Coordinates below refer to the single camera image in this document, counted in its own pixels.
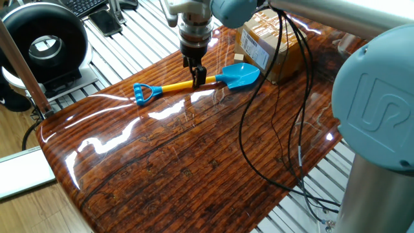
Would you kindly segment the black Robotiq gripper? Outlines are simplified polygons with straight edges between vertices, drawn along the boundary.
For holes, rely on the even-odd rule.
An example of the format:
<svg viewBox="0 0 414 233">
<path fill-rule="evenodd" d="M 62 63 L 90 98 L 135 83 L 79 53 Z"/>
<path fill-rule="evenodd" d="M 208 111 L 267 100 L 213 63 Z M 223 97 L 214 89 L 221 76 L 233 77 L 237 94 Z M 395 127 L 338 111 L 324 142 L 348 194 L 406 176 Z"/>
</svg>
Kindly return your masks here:
<svg viewBox="0 0 414 233">
<path fill-rule="evenodd" d="M 201 59 L 207 52 L 207 46 L 204 47 L 189 47 L 185 44 L 180 44 L 180 51 L 182 53 L 183 67 L 188 67 L 193 76 L 193 88 L 197 89 L 206 83 L 207 69 L 201 64 Z"/>
</svg>

